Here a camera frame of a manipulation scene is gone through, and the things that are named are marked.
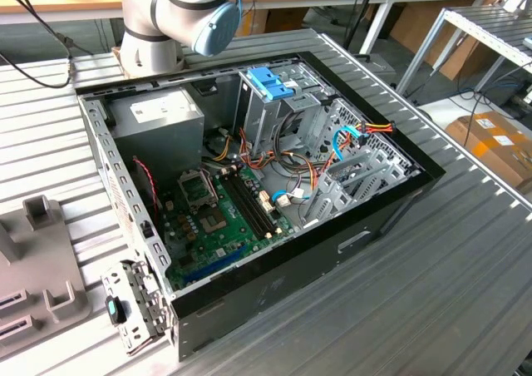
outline metal workbench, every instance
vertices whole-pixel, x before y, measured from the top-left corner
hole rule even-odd
[[[511,375],[532,349],[531,207],[327,37],[234,40],[192,67],[308,50],[446,168],[386,238],[179,364],[166,339],[136,356],[104,309],[100,273],[126,256],[74,91],[0,68],[0,211],[62,204],[93,313],[0,364],[0,374]],[[26,65],[58,82],[64,62]],[[76,60],[78,86],[122,78],[112,55]]]
[[[532,72],[532,50],[523,44],[526,37],[532,36],[532,13],[526,17],[517,17],[497,5],[444,8],[397,86],[399,94],[403,94],[410,85],[412,78],[416,75],[446,22],[454,25],[456,31],[434,63],[434,69],[439,69],[439,66],[447,60],[459,39],[465,35],[470,35],[500,54],[500,57],[476,86],[477,91],[482,89],[490,80],[505,59],[523,67],[528,72]]]

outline blue tab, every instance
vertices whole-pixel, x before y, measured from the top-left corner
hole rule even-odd
[[[293,89],[286,87],[279,78],[267,67],[252,68],[248,70],[248,78],[253,84],[266,94],[269,100],[278,100],[285,97],[291,97],[294,94]]]

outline power cable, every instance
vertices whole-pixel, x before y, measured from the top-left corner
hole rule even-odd
[[[33,5],[30,3],[29,0],[15,0],[15,1],[18,4],[20,4],[23,8],[25,8],[36,20],[38,20],[39,23],[41,23],[41,25],[45,28],[45,30],[48,33],[50,33],[65,48],[65,50],[66,50],[66,59],[68,61],[66,80],[65,80],[65,82],[60,83],[60,84],[48,84],[48,83],[45,83],[45,82],[41,82],[41,81],[37,80],[35,77],[29,75],[24,70],[22,70],[15,62],[11,61],[4,53],[0,52],[0,58],[2,58],[7,64],[12,66],[15,70],[17,70],[18,72],[23,74],[23,76],[25,76],[26,78],[34,81],[36,84],[38,84],[38,85],[40,85],[42,87],[49,87],[49,88],[52,88],[52,89],[61,89],[63,87],[66,87],[70,83],[71,75],[72,75],[72,73],[74,71],[74,66],[72,64],[72,53],[71,53],[70,47],[76,47],[77,49],[82,50],[83,52],[85,52],[85,53],[87,53],[89,55],[92,55],[92,53],[87,51],[86,49],[83,49],[82,47],[78,46],[77,44],[75,44],[74,41],[72,41],[72,39],[70,39],[69,37],[66,37],[66,36],[64,36],[64,35],[62,35],[60,33],[56,33],[52,29],[52,27],[50,27],[50,25],[47,22],[45,22],[44,20],[42,20],[41,17],[39,17],[39,15],[35,11],[35,9],[33,8]]]

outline table leg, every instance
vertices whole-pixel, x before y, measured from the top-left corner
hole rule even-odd
[[[445,63],[449,59],[449,56],[455,50],[455,47],[458,44],[458,40],[461,38],[462,34],[465,35],[465,33],[461,29],[457,28],[455,33],[453,33],[451,39],[449,39],[449,42],[444,47],[440,56],[434,63],[434,66],[432,66],[434,70],[439,70],[441,66],[443,65],[443,63]]]
[[[446,10],[442,9],[440,12],[440,15],[432,25],[431,30],[426,35],[425,40],[421,44],[419,50],[417,51],[416,55],[414,56],[412,62],[410,63],[410,66],[405,72],[405,75],[401,79],[401,82],[399,82],[399,85],[397,85],[397,93],[402,95],[405,90],[410,85],[410,82],[412,81],[413,77],[416,75],[417,70],[419,70],[419,67],[423,63],[423,60],[425,59],[426,54],[431,49],[432,44],[434,41],[438,38],[438,35],[440,35],[441,29],[443,28],[443,25],[445,24],[445,15]]]
[[[375,14],[375,18],[372,22],[372,26],[369,28],[366,39],[364,40],[362,48],[360,49],[360,54],[369,54],[372,51],[373,45],[375,44],[379,33],[381,33],[382,26],[384,25],[390,10],[392,10],[392,6],[393,3],[390,0],[379,5],[377,14]]]
[[[493,63],[493,66],[488,70],[486,74],[482,77],[480,82],[476,85],[475,90],[478,92],[480,89],[484,87],[486,83],[490,80],[490,78],[495,74],[495,72],[499,69],[500,65],[505,62],[504,56],[499,56],[496,62]]]
[[[472,7],[481,6],[484,3],[484,1],[485,0],[475,0],[471,4],[471,6]],[[457,28],[455,33],[453,33],[451,39],[449,40],[449,42],[446,44],[445,48],[443,49],[443,52],[441,52],[440,56],[434,63],[434,66],[432,67],[433,69],[435,70],[439,69],[442,63],[447,61],[447,58],[450,56],[451,51],[454,50],[456,44],[458,43],[458,40],[461,38],[461,34],[462,34],[462,31],[459,28]]]

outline gray robot arm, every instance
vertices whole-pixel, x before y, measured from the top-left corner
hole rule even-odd
[[[180,42],[204,56],[224,50],[239,25],[228,0],[122,0],[121,63],[134,77],[177,71]]]

